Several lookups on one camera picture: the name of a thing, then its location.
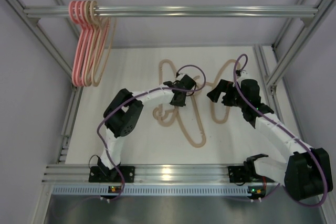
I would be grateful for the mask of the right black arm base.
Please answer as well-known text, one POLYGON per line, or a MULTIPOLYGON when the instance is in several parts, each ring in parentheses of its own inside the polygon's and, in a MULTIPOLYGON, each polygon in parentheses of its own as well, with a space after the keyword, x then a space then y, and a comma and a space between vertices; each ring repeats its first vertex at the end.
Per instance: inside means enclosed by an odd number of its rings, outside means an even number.
POLYGON ((254 161, 268 157, 266 154, 258 154, 248 157, 242 165, 228 166, 228 175, 231 183, 243 185, 244 183, 261 183, 262 176, 255 170, 254 161))

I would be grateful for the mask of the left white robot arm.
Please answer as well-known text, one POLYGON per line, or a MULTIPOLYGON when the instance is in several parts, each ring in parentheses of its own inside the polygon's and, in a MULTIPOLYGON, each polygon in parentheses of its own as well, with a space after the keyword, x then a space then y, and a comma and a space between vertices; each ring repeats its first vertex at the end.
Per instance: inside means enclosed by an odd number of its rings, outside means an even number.
POLYGON ((149 91, 130 92, 120 90, 103 113, 103 121, 97 128, 106 128, 106 138, 103 138, 104 151, 98 159, 98 167, 108 177, 112 170, 121 163, 122 138, 128 136, 136 127, 144 107, 156 107, 162 104, 183 107, 187 93, 196 87, 196 82, 190 76, 183 74, 174 82, 166 81, 149 91))

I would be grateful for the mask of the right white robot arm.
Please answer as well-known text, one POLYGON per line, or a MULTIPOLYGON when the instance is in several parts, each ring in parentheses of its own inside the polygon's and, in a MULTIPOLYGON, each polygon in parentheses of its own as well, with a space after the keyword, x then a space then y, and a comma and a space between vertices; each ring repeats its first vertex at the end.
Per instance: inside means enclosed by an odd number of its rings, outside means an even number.
POLYGON ((243 79, 238 84, 221 80, 207 94, 214 103, 222 94, 223 105, 240 108, 243 118, 284 158, 284 162, 279 162, 268 154, 248 157, 244 161, 248 176, 251 179, 266 177, 280 183, 296 201, 331 192, 333 181, 328 152, 323 148, 313 148, 294 136, 274 111, 262 103, 259 93, 256 80, 243 79))

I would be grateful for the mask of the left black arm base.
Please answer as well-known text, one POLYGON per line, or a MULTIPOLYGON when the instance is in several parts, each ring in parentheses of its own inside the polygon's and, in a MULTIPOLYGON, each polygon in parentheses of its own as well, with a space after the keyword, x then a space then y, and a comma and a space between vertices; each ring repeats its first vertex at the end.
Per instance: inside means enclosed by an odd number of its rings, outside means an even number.
MULTIPOLYGON (((124 177, 126 183, 133 183, 135 176, 134 166, 120 166, 118 165, 120 173, 124 177)), ((96 166, 90 168, 89 182, 90 183, 120 183, 122 178, 116 168, 109 169, 100 160, 96 166)))

